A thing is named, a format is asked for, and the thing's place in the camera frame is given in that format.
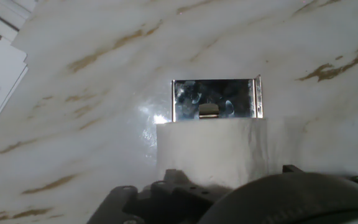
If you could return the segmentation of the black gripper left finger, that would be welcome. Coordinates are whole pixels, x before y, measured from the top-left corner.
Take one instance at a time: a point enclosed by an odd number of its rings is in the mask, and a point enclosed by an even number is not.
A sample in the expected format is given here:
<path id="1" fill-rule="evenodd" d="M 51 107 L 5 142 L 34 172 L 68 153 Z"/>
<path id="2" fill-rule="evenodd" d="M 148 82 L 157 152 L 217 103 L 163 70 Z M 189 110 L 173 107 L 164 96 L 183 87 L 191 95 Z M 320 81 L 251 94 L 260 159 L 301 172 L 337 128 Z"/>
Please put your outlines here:
<path id="1" fill-rule="evenodd" d="M 132 185 L 112 189 L 87 224 L 194 224 L 231 191 L 220 185 L 203 187 L 183 171 L 168 169 L 162 180 L 141 191 Z"/>

